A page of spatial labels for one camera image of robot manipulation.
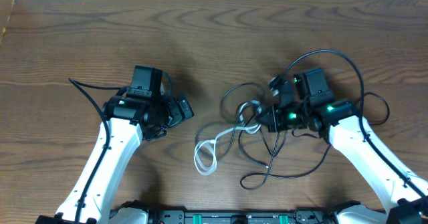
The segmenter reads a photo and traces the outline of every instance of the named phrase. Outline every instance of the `black wire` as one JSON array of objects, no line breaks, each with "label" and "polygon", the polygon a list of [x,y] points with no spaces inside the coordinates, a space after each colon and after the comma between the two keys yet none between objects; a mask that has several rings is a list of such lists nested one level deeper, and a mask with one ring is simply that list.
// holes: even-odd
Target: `black wire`
[{"label": "black wire", "polygon": [[221,100],[220,100],[220,115],[221,115],[221,117],[224,119],[224,120],[226,120],[227,122],[229,121],[229,116],[231,115],[230,113],[227,113],[227,115],[225,114],[225,109],[224,109],[224,102],[225,102],[225,100],[226,100],[226,98],[228,97],[228,95],[230,95],[230,93],[232,93],[234,90],[236,90],[236,89],[238,89],[238,88],[240,88],[240,87],[243,87],[243,86],[248,86],[248,85],[253,85],[253,86],[256,86],[257,88],[259,88],[261,91],[262,91],[262,96],[261,96],[261,101],[260,102],[263,102],[263,100],[264,100],[264,98],[265,98],[265,91],[264,91],[264,89],[263,89],[263,87],[260,85],[260,84],[257,84],[257,83],[253,83],[253,82],[248,82],[248,83],[243,83],[243,84],[238,84],[238,85],[236,85],[235,87],[233,87],[232,89],[230,89],[230,90],[228,90],[224,95],[223,95],[223,97],[221,98]]},{"label": "black wire", "polygon": [[122,96],[123,94],[125,94],[126,93],[126,91],[127,91],[127,89],[129,88],[130,86],[123,86],[123,87],[121,87],[118,91],[117,91],[117,93],[115,94],[115,95],[117,95],[117,96]]},{"label": "black wire", "polygon": [[87,88],[94,88],[94,89],[97,89],[97,90],[120,90],[121,88],[123,88],[123,87],[100,87],[100,86],[93,86],[93,85],[90,85],[90,84],[85,84],[85,83],[79,82],[77,80],[73,80],[73,81],[74,81],[75,84],[78,84],[80,86],[87,87]]},{"label": "black wire", "polygon": [[[278,129],[276,128],[276,119],[275,119],[275,114],[273,115],[273,117],[274,117],[275,130],[276,130],[276,132],[278,133],[278,134],[276,135],[276,141],[275,141],[274,150],[272,151],[273,153],[275,153],[275,152],[276,152],[276,148],[278,147],[278,141],[280,140],[280,133],[278,132]],[[269,166],[268,166],[268,168],[267,168],[267,172],[266,172],[266,174],[264,174],[264,175],[265,175],[265,178],[263,179],[263,181],[262,181],[260,184],[258,184],[258,185],[257,185],[257,186],[255,186],[255,187],[246,187],[246,186],[244,186],[244,185],[242,184],[242,180],[245,178],[245,177],[243,177],[243,179],[241,179],[241,181],[239,182],[239,183],[241,184],[241,187],[242,187],[242,188],[244,188],[245,190],[256,190],[256,189],[260,188],[262,185],[264,185],[264,184],[266,183],[266,180],[268,179],[268,176],[270,175],[270,170],[272,169],[272,165],[273,165],[273,163],[274,163],[274,159],[275,159],[275,155],[273,154],[273,155],[271,155],[271,157],[270,157],[270,163],[269,163]]]},{"label": "black wire", "polygon": [[[273,153],[270,151],[270,148],[269,148],[269,146],[268,146],[268,144],[266,142],[266,139],[265,139],[265,135],[263,134],[263,131],[261,130],[261,128],[259,129],[259,132],[260,132],[260,135],[261,135],[261,139],[263,140],[263,143],[265,144],[265,146],[267,148],[267,151],[269,152],[270,155],[272,155]],[[285,143],[286,143],[286,137],[284,136],[284,139],[282,139],[282,143],[281,143],[280,147],[278,148],[278,150],[274,154],[275,157],[280,153],[280,151],[281,151],[281,149],[282,149],[282,147],[284,146]]]},{"label": "black wire", "polygon": [[294,62],[292,64],[290,64],[286,70],[282,73],[281,78],[284,77],[288,71],[295,66],[300,60],[315,54],[315,53],[333,53],[337,56],[342,57],[344,60],[346,60],[354,69],[356,75],[358,76],[358,80],[360,82],[360,113],[358,116],[358,123],[360,125],[360,129],[362,132],[362,135],[364,136],[364,139],[368,142],[368,144],[372,147],[372,149],[377,153],[377,155],[389,166],[389,168],[391,168],[399,177],[400,179],[402,179],[404,181],[405,185],[408,185],[410,188],[412,188],[419,196],[422,197],[422,199],[425,200],[426,203],[428,203],[427,197],[425,196],[425,194],[419,190],[418,187],[415,186],[415,184],[413,184],[413,182],[411,182],[410,178],[406,177],[406,175],[404,175],[391,161],[389,161],[383,154],[382,152],[375,146],[375,144],[373,144],[372,140],[370,139],[370,136],[367,134],[366,130],[364,129],[364,125],[362,123],[362,111],[364,110],[364,82],[362,80],[362,76],[360,71],[358,70],[356,64],[348,57],[346,56],[344,53],[337,51],[337,50],[333,50],[333,49],[319,49],[316,51],[311,51],[310,53],[306,53],[304,55],[302,55],[301,57],[299,57],[298,59],[294,60]]},{"label": "black wire", "polygon": [[[237,124],[238,124],[238,121],[239,121],[239,117],[241,116],[241,114],[244,112],[244,110],[246,110],[247,108],[249,108],[249,107],[252,107],[252,105],[254,104],[254,103],[252,103],[251,101],[248,101],[248,102],[243,102],[243,103],[249,103],[250,105],[248,105],[248,106],[245,106],[244,108],[242,108],[242,110],[241,110],[241,112],[238,114],[238,116],[237,116],[237,118],[236,118],[236,121],[235,121],[235,126],[233,126],[233,131],[232,131],[232,137],[230,138],[230,143],[229,143],[229,146],[227,147],[227,150],[225,151],[225,153],[223,154],[223,156],[222,157],[224,157],[229,151],[230,151],[230,149],[231,149],[231,147],[232,147],[232,144],[233,144],[233,139],[234,139],[234,137],[235,137],[235,133],[236,133],[236,127],[237,127]],[[259,111],[259,109],[261,108],[261,105],[259,105],[258,107],[257,107],[257,109],[255,110],[255,113],[257,113],[258,111]]]},{"label": "black wire", "polygon": [[74,223],[78,224],[79,220],[80,220],[80,214],[82,212],[82,207],[84,206],[84,201],[85,201],[85,197],[86,197],[86,193],[88,192],[89,186],[91,185],[92,179],[94,178],[96,171],[98,170],[98,167],[101,164],[102,159],[104,158],[104,155],[106,154],[107,150],[110,148],[110,130],[108,129],[108,125],[107,125],[107,121],[100,109],[100,107],[98,107],[98,105],[95,103],[94,99],[92,99],[92,97],[84,90],[82,89],[79,85],[81,86],[85,86],[85,87],[89,87],[89,88],[95,88],[98,90],[120,90],[121,88],[116,88],[116,87],[97,87],[97,86],[91,86],[88,84],[83,84],[81,82],[75,81],[71,78],[68,79],[79,91],[81,91],[81,93],[83,95],[85,95],[85,97],[91,102],[91,104],[95,107],[97,113],[100,115],[101,117],[101,121],[104,125],[104,128],[106,130],[106,143],[104,144],[104,146],[102,147],[102,152],[100,154],[100,157],[98,158],[98,160],[96,161],[96,164],[94,166],[94,169],[92,169],[92,172],[88,178],[88,181],[86,181],[85,187],[83,188],[82,191],[82,195],[80,196],[80,199],[78,201],[78,207],[76,209],[76,216],[74,218]]},{"label": "black wire", "polygon": [[[378,122],[378,123],[371,123],[371,122],[369,122],[369,124],[370,124],[371,126],[379,126],[379,125],[381,125],[381,124],[384,124],[386,121],[388,121],[388,119],[389,119],[389,115],[391,114],[391,110],[389,109],[388,102],[387,102],[384,98],[382,98],[382,96],[380,96],[380,95],[378,95],[378,94],[375,94],[375,93],[373,93],[373,92],[365,92],[365,93],[364,93],[364,97],[365,97],[366,95],[372,95],[372,96],[374,96],[374,97],[377,97],[379,100],[382,100],[383,104],[385,104],[385,106],[387,107],[387,116],[385,116],[385,119],[384,119],[382,122]],[[359,97],[357,100],[355,100],[354,105],[357,105],[357,104],[360,102],[360,100],[361,100],[361,97]]]},{"label": "black wire", "polygon": [[294,130],[292,130],[292,135],[293,135],[294,137],[307,136],[307,137],[311,137],[311,138],[317,138],[317,139],[319,139],[318,137],[314,136],[313,134],[309,134],[309,133],[303,133],[303,134],[301,134],[301,135],[296,136],[296,135],[294,134]]},{"label": "black wire", "polygon": [[[330,150],[331,146],[332,146],[331,144],[329,144],[327,146],[326,152],[322,156],[320,162],[314,168],[310,169],[309,171],[306,171],[305,173],[301,173],[301,174],[297,174],[297,175],[274,175],[274,174],[267,174],[267,176],[273,177],[273,178],[278,178],[278,179],[296,179],[296,178],[300,178],[300,177],[304,177],[304,176],[307,176],[309,174],[312,174],[324,162],[324,160],[325,160],[325,158],[326,158],[326,156],[328,154],[328,151]],[[244,189],[246,189],[243,186],[242,181],[244,179],[246,179],[247,177],[262,176],[262,175],[266,175],[266,173],[249,173],[248,175],[243,176],[241,178],[241,180],[240,180],[241,187],[244,188]]]},{"label": "black wire", "polygon": [[[245,123],[245,125],[244,125],[244,127],[247,127],[247,125],[249,124],[249,122],[253,119],[253,117],[255,116],[255,112],[254,112],[254,114],[253,114],[253,116]],[[243,130],[241,130],[240,132],[239,132],[239,136],[238,136],[238,147],[239,147],[239,149],[241,150],[241,152],[245,155],[245,157],[247,157],[250,161],[252,161],[252,162],[254,162],[255,164],[259,164],[259,165],[261,165],[261,166],[263,166],[263,167],[265,167],[265,168],[269,168],[269,166],[268,166],[268,164],[266,164],[265,162],[263,162],[263,161],[260,161],[260,160],[257,160],[257,159],[255,159],[255,158],[253,158],[252,156],[250,156],[246,151],[245,151],[245,149],[243,148],[243,145],[242,145],[242,143],[241,143],[241,136],[242,136],[242,133],[243,133]]]}]

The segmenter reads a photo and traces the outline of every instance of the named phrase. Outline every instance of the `tangled cable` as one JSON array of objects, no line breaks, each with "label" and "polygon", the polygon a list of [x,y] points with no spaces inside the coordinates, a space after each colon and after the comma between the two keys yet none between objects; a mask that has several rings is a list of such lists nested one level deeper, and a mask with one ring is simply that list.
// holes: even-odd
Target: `tangled cable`
[{"label": "tangled cable", "polygon": [[[343,53],[341,53],[339,51],[331,50],[331,49],[320,49],[320,50],[316,50],[316,51],[312,51],[310,53],[304,54],[303,56],[301,56],[297,60],[295,60],[292,64],[290,64],[286,68],[286,70],[281,74],[280,77],[281,78],[284,77],[288,73],[288,71],[293,66],[295,66],[298,62],[300,62],[302,59],[304,59],[304,58],[306,58],[306,57],[308,57],[308,56],[310,56],[312,54],[315,54],[315,53],[333,53],[335,55],[338,55],[338,56],[344,58],[347,62],[349,62],[353,66],[354,70],[356,70],[357,75],[360,77],[360,73],[359,73],[358,69],[356,69],[356,66],[354,65],[354,63],[347,56],[345,56]],[[228,97],[228,95],[230,95],[230,93],[232,93],[234,90],[236,90],[238,88],[241,88],[243,86],[256,86],[260,90],[263,89],[259,84],[251,82],[251,83],[243,83],[243,84],[237,85],[237,86],[233,87],[232,89],[230,89],[229,91],[227,91],[225,93],[225,95],[222,97],[221,101],[220,101],[220,113],[221,113],[221,115],[222,115],[222,117],[224,119],[227,120],[227,117],[228,117],[228,116],[225,115],[225,111],[224,111],[224,102],[225,102],[226,97]],[[355,104],[358,104],[360,102],[360,111],[361,111],[361,113],[363,111],[364,97],[366,95],[372,95],[372,96],[377,97],[378,99],[380,99],[385,104],[385,106],[387,108],[386,118],[382,122],[371,123],[370,125],[374,126],[374,125],[384,124],[389,119],[389,115],[391,113],[387,101],[384,98],[382,98],[381,96],[379,96],[378,94],[375,94],[375,93],[372,93],[372,92],[365,92],[364,94],[361,95],[361,97],[359,99],[357,99],[355,101]],[[310,169],[310,170],[308,170],[308,171],[306,171],[304,173],[300,173],[300,174],[296,174],[296,175],[273,175],[273,174],[270,173],[272,165],[273,165],[273,162],[274,162],[274,158],[279,154],[279,152],[281,151],[282,147],[286,143],[287,133],[285,133],[284,139],[283,139],[281,145],[279,146],[279,148],[278,148],[278,144],[279,144],[279,139],[280,139],[280,133],[277,134],[276,142],[275,142],[275,145],[274,145],[274,149],[271,151],[270,148],[269,148],[269,146],[268,146],[268,144],[267,144],[267,142],[266,142],[266,139],[265,139],[265,136],[263,134],[263,131],[261,130],[260,124],[258,124],[257,122],[253,121],[253,119],[258,114],[264,113],[265,111],[270,111],[271,108],[273,110],[273,106],[272,107],[267,107],[265,110],[261,109],[260,102],[263,102],[264,96],[265,96],[265,93],[263,92],[263,95],[261,96],[261,100],[260,101],[252,100],[252,101],[241,103],[238,106],[238,108],[237,108],[235,126],[233,128],[227,129],[227,130],[219,133],[214,139],[212,139],[212,140],[205,140],[205,141],[199,142],[198,137],[199,137],[200,133],[202,132],[202,130],[204,128],[206,128],[208,126],[205,126],[202,129],[200,129],[200,131],[198,131],[198,133],[196,134],[196,137],[195,137],[195,155],[194,155],[194,161],[195,161],[196,169],[199,171],[199,173],[201,173],[202,175],[210,175],[211,173],[213,173],[216,170],[216,168],[217,168],[217,161],[220,160],[221,158],[223,158],[230,151],[231,146],[233,144],[233,139],[234,139],[236,130],[240,130],[240,133],[239,133],[239,136],[238,136],[238,145],[239,145],[240,151],[244,154],[244,156],[247,157],[251,162],[254,162],[257,165],[262,166],[263,168],[267,168],[267,172],[266,173],[249,173],[249,174],[243,176],[241,178],[241,180],[240,180],[239,183],[240,183],[241,187],[244,188],[244,189],[254,190],[254,189],[260,188],[262,185],[264,185],[264,183],[266,182],[266,180],[267,180],[268,177],[274,177],[274,178],[278,178],[278,179],[296,179],[296,178],[304,177],[306,175],[309,175],[309,174],[313,173],[314,171],[316,171],[318,169],[318,167],[321,166],[321,164],[324,162],[324,160],[325,160],[325,158],[326,158],[326,156],[328,154],[328,151],[330,150],[330,148],[332,146],[330,143],[328,143],[328,146],[327,146],[324,154],[322,155],[322,158],[321,158],[320,162],[315,167],[313,167],[312,169]],[[302,106],[303,107],[303,111],[305,111],[305,113],[307,113],[307,114],[308,114],[308,107],[307,107],[307,103],[306,102],[308,101],[308,97],[309,96],[305,96],[305,98],[303,100],[303,106]],[[243,111],[246,108],[249,108],[249,107],[253,107],[253,115],[251,116],[251,118],[247,122],[245,122],[245,120],[243,118]],[[242,134],[243,134],[244,131],[246,131],[248,134],[255,134],[256,132],[260,132],[261,139],[263,140],[263,143],[265,144],[265,147],[267,148],[267,151],[269,152],[269,155],[271,156],[269,163],[265,163],[265,162],[263,162],[261,160],[257,160],[254,157],[250,156],[245,151],[245,149],[244,149],[244,147],[243,147],[243,145],[241,143],[241,136],[242,136]],[[224,154],[222,154],[221,156],[217,156],[216,153],[215,153],[217,142],[218,142],[218,140],[219,140],[220,137],[222,137],[224,134],[227,134],[229,132],[232,132],[232,136],[231,136],[231,140],[230,140],[229,146],[227,147],[227,150],[225,151]],[[301,134],[301,135],[295,135],[294,130],[292,130],[292,136],[294,136],[294,137],[307,136],[307,137],[311,137],[311,138],[318,138],[317,136],[314,136],[313,134],[308,134],[308,133]],[[206,152],[203,152],[201,150],[202,148],[206,148],[209,151],[209,154],[207,154]],[[205,156],[211,156],[211,158],[212,158],[212,164],[211,164],[211,166],[205,166],[202,163],[202,161],[201,161],[201,159],[199,157],[199,152],[203,153]],[[260,184],[254,186],[254,187],[247,187],[247,186],[245,186],[243,184],[243,181],[247,177],[254,177],[254,176],[264,176],[264,179],[263,179],[263,181]]]}]

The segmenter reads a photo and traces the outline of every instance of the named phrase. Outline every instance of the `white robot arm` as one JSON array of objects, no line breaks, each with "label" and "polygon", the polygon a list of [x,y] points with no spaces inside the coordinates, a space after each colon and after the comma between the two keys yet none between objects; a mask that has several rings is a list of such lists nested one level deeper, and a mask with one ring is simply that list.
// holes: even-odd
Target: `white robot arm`
[{"label": "white robot arm", "polygon": [[[140,146],[142,140],[142,132],[139,124],[132,125],[129,123],[129,120],[111,118],[110,121],[108,121],[108,126],[111,134],[111,149],[106,152],[88,189],[85,205],[80,214],[81,223],[86,223],[88,219],[94,219],[97,223],[108,222],[113,198],[116,195],[126,165],[128,165],[132,154],[134,154],[134,151]],[[101,154],[105,139],[106,131],[101,123],[100,133],[94,150],[78,182],[68,195],[66,201],[60,205],[56,212],[56,215],[61,216],[63,220],[74,221],[77,203],[88,181],[89,175],[94,169],[95,163]],[[120,223],[120,220],[123,219],[120,217],[120,215],[117,215],[114,219],[110,220],[110,222]],[[146,214],[141,210],[136,210],[135,213],[132,214],[132,218],[135,221],[139,221],[133,223],[144,223],[141,221],[144,221]]]},{"label": "white robot arm", "polygon": [[[363,119],[364,129],[370,134],[373,144],[389,159],[402,173],[428,195],[428,182],[417,176],[405,166],[389,148],[373,132],[366,119]],[[414,201],[421,198],[413,189],[405,185],[402,179],[379,157],[365,141],[361,133],[357,116],[351,116],[331,126],[329,131],[331,145],[340,151],[359,171],[372,187],[385,208],[386,214],[371,211],[366,207],[353,206],[337,214],[340,223],[385,223],[390,210],[399,206],[399,200]]]}]

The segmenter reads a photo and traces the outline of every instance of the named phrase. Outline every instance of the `wooden surface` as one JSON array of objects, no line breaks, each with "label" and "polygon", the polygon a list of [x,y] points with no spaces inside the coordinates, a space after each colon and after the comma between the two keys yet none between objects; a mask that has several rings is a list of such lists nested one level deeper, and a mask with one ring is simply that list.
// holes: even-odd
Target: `wooden surface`
[{"label": "wooden surface", "polygon": [[6,32],[7,22],[11,15],[13,0],[0,0],[0,43]]},{"label": "wooden surface", "polygon": [[[188,209],[293,209],[356,199],[381,209],[334,149],[310,176],[268,179],[245,191],[241,176],[264,170],[235,142],[215,174],[203,177],[193,166],[194,135],[221,120],[218,104],[232,86],[265,84],[303,53],[335,48],[358,64],[366,89],[391,106],[390,120],[374,131],[428,178],[427,39],[428,0],[16,0],[0,46],[0,220],[33,223],[38,215],[53,215],[92,151],[100,119],[67,78],[122,86],[137,64],[168,72],[195,117],[166,138],[142,144],[115,206],[140,199]],[[314,56],[294,72],[318,66],[326,68],[336,96],[357,97],[355,74],[337,57]],[[99,104],[113,94],[89,93]],[[241,90],[228,109],[250,96],[251,90]],[[367,101],[365,116],[381,119],[383,105]],[[269,159],[259,136],[247,135],[244,143],[252,155]],[[273,173],[306,171],[325,148],[322,141],[289,137]]]}]

